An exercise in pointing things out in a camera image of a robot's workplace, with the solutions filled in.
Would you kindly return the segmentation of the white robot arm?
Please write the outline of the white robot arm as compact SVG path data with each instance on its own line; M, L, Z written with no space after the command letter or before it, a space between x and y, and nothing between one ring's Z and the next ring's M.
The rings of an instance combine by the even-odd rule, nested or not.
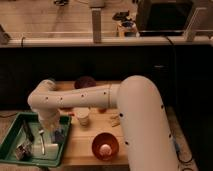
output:
M60 108L116 108L131 171L179 171L173 136L161 95L144 76L130 76L119 84L58 91L43 80L28 96L42 126L56 129Z

